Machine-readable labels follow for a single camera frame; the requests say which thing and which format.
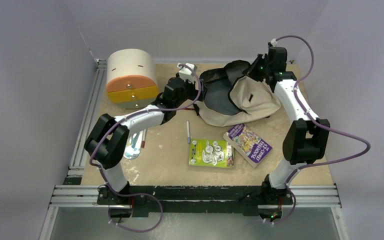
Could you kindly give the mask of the beige canvas student backpack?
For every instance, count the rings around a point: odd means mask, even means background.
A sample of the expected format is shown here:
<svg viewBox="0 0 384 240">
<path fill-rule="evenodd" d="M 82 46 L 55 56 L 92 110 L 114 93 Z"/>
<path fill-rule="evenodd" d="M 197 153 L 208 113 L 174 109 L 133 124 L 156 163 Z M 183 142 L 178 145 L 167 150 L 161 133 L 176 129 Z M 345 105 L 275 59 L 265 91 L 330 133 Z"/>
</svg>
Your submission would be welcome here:
<svg viewBox="0 0 384 240">
<path fill-rule="evenodd" d="M 228 127 L 270 117 L 281 108 L 270 87 L 247 75 L 251 64 L 234 60 L 200 75 L 202 93 L 193 107 L 211 126 Z"/>
</svg>

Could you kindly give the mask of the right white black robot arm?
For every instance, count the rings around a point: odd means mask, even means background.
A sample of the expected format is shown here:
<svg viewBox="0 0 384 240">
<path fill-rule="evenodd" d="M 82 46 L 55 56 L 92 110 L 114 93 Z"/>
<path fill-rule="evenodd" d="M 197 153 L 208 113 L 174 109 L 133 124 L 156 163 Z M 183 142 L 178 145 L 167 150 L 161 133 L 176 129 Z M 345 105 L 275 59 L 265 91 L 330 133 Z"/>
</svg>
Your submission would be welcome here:
<svg viewBox="0 0 384 240">
<path fill-rule="evenodd" d="M 323 158 L 329 137 L 330 122 L 315 114 L 302 98 L 295 74 L 287 71 L 288 52 L 284 47 L 268 47 L 251 64 L 247 76 L 265 82 L 280 100 L 291 122 L 282 143 L 283 158 L 276 169 L 268 174 L 261 186 L 260 196 L 268 204 L 285 197 L 290 198 L 288 186 L 304 167 Z"/>
</svg>

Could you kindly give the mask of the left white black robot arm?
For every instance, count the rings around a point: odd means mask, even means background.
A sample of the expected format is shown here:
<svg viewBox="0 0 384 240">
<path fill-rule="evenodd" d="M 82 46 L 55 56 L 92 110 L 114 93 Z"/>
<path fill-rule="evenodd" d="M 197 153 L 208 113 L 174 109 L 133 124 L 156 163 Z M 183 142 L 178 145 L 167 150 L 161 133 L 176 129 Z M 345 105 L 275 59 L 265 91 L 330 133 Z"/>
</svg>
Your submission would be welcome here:
<svg viewBox="0 0 384 240">
<path fill-rule="evenodd" d="M 89 164 L 96 167 L 104 179 L 104 186 L 110 191 L 112 201 L 122 205 L 129 198 L 140 195 L 130 192 L 129 181 L 120 165 L 128 139 L 136 133 L 170 121 L 177 111 L 183 109 L 184 102 L 199 100 L 202 88 L 200 79 L 193 83 L 172 77 L 163 92 L 147 107 L 119 118 L 107 113 L 98 118 L 86 139 L 84 150 L 89 154 Z"/>
</svg>

